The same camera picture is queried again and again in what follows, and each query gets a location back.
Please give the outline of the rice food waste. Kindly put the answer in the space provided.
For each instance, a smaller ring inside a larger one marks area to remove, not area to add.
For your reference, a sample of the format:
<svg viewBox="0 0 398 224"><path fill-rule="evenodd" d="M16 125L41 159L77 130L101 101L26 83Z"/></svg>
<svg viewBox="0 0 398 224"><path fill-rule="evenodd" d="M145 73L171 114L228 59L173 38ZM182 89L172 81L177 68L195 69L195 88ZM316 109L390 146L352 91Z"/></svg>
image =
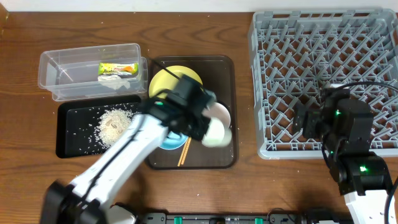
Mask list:
<svg viewBox="0 0 398 224"><path fill-rule="evenodd" d="M72 122L76 130L68 128L70 148L78 155L100 154L107 151L129 127L136 114L135 109L121 106L92 107L77 110L82 115Z"/></svg>

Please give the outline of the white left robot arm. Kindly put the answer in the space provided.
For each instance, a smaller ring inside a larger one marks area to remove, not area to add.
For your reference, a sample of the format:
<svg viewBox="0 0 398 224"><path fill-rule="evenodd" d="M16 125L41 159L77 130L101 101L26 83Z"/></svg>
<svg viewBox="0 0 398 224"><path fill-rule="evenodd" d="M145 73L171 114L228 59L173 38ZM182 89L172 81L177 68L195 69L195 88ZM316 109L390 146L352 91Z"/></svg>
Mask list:
<svg viewBox="0 0 398 224"><path fill-rule="evenodd" d="M111 204L125 181L159 147L169 132L202 140L210 119L203 110L216 101L214 94L191 96L168 93L141 105L121 138L88 170L68 185L55 181L47 189L41 223L110 223Z"/></svg>

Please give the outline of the pink bowl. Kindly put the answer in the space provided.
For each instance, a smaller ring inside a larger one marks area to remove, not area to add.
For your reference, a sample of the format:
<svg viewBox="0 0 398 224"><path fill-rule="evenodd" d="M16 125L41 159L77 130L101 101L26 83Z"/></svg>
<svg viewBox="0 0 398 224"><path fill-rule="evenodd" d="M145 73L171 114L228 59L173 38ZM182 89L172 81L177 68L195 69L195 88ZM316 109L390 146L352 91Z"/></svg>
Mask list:
<svg viewBox="0 0 398 224"><path fill-rule="evenodd" d="M218 118L226 127L229 127L231 124L230 113L221 103L214 103L206 113L209 117Z"/></svg>

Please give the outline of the pale green cup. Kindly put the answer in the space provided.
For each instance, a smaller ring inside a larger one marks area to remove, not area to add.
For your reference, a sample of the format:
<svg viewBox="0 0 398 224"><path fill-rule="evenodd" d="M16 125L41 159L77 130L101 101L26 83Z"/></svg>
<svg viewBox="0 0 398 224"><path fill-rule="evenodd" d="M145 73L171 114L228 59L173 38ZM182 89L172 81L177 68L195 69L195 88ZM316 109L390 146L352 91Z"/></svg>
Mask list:
<svg viewBox="0 0 398 224"><path fill-rule="evenodd" d="M206 147L225 147L232 140L232 132L218 118L211 118L201 143Z"/></svg>

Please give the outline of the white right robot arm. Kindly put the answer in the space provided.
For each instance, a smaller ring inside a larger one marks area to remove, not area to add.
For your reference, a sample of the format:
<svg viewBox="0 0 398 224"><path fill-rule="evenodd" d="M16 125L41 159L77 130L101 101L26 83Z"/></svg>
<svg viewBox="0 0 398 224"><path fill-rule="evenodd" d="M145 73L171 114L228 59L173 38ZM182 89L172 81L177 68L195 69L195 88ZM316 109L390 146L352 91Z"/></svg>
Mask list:
<svg viewBox="0 0 398 224"><path fill-rule="evenodd" d="M385 160L371 148L371 107L350 90L327 88L319 109L294 106L293 132L322 142L321 152L354 223L397 223L394 192Z"/></svg>

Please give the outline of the green snack wrapper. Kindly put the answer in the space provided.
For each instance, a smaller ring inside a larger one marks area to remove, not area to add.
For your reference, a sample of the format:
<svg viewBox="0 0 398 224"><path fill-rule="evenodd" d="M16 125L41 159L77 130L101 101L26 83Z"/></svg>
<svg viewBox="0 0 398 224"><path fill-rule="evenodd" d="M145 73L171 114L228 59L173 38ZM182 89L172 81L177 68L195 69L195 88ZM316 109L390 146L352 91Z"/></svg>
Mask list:
<svg viewBox="0 0 398 224"><path fill-rule="evenodd" d="M138 69L138 63L100 63L98 75L134 75Z"/></svg>

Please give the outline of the light blue bowl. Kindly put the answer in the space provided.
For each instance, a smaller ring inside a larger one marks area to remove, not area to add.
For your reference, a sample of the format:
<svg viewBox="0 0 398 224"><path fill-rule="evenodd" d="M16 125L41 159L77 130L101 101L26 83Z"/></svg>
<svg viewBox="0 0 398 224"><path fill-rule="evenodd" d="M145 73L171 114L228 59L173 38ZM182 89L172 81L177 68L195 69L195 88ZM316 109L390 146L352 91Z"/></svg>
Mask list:
<svg viewBox="0 0 398 224"><path fill-rule="evenodd" d="M174 150L184 145L187 139L188 137L186 135L181 133L177 134L171 131L159 147L165 150Z"/></svg>

